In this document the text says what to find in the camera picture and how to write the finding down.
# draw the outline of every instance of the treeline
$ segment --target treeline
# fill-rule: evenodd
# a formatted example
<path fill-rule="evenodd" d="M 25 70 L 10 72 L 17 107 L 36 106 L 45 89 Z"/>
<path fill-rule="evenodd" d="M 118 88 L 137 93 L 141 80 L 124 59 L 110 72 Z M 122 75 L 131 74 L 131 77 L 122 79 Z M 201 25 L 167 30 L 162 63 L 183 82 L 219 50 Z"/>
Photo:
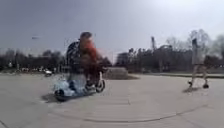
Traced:
<path fill-rule="evenodd" d="M 46 50 L 38 56 L 24 54 L 21 51 L 8 49 L 0 54 L 0 70 L 15 69 L 22 71 L 42 71 L 48 69 L 51 71 L 63 72 L 68 68 L 65 55 L 60 51 Z M 103 58 L 104 66 L 112 66 L 107 57 Z"/>
<path fill-rule="evenodd" d="M 125 67 L 129 72 L 166 72 L 190 71 L 192 69 L 191 40 L 197 38 L 198 44 L 204 47 L 206 64 L 209 67 L 222 67 L 224 65 L 224 36 L 218 36 L 212 41 L 203 31 L 192 31 L 186 41 L 175 37 L 167 39 L 166 44 L 159 48 L 152 37 L 152 48 L 137 50 L 131 48 L 127 52 L 118 54 L 116 66 Z"/>

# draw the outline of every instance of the scooter front wheel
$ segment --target scooter front wheel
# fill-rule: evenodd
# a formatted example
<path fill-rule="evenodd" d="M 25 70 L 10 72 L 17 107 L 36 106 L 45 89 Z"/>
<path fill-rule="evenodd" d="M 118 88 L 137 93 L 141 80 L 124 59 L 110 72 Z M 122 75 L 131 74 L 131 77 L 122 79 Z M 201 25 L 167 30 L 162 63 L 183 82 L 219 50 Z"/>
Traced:
<path fill-rule="evenodd" d="M 55 96 L 55 99 L 59 102 L 65 102 L 66 100 L 68 100 L 63 90 L 55 91 L 54 96 Z"/>

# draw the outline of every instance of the pavement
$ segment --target pavement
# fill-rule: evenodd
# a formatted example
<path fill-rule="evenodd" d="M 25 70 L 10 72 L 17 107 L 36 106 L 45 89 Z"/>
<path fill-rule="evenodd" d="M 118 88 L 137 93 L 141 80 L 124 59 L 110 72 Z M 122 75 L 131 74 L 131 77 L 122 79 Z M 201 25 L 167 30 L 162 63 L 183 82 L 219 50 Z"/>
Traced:
<path fill-rule="evenodd" d="M 58 103 L 56 77 L 0 74 L 0 128 L 223 128 L 224 86 L 187 88 L 187 78 L 138 75 L 107 80 L 100 94 Z"/>
<path fill-rule="evenodd" d="M 149 75 L 153 76 L 170 76 L 170 77 L 192 77 L 192 73 L 150 73 Z M 199 78 L 202 78 L 202 74 L 196 75 Z M 211 79 L 224 79 L 224 74 L 207 74 L 207 78 Z"/>

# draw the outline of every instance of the walking man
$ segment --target walking man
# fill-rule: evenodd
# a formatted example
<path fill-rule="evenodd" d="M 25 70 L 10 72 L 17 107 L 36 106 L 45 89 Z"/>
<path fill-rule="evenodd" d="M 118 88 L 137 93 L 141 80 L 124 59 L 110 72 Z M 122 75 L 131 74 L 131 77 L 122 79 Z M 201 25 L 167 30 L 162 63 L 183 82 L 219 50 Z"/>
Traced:
<path fill-rule="evenodd" d="M 191 81 L 188 81 L 188 84 L 190 85 L 189 88 L 192 88 L 197 72 L 200 69 L 203 73 L 203 79 L 205 80 L 203 88 L 206 88 L 206 89 L 209 88 L 208 80 L 207 80 L 207 67 L 205 66 L 204 60 L 205 60 L 205 56 L 203 55 L 203 47 L 198 45 L 197 39 L 193 39 L 192 40 L 192 64 L 194 68 L 192 73 L 192 79 Z"/>

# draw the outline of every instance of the scooter wheel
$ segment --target scooter wheel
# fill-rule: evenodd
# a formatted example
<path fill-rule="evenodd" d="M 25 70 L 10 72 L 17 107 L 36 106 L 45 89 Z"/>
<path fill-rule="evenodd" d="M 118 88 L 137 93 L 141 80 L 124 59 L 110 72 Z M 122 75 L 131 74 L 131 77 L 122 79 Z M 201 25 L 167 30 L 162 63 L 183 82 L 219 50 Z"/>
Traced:
<path fill-rule="evenodd" d="M 63 90 L 57 90 L 54 92 L 55 99 L 59 102 L 65 102 L 67 100 Z"/>
<path fill-rule="evenodd" d="M 99 82 L 99 85 L 96 87 L 96 92 L 101 93 L 106 87 L 105 81 L 102 80 Z"/>

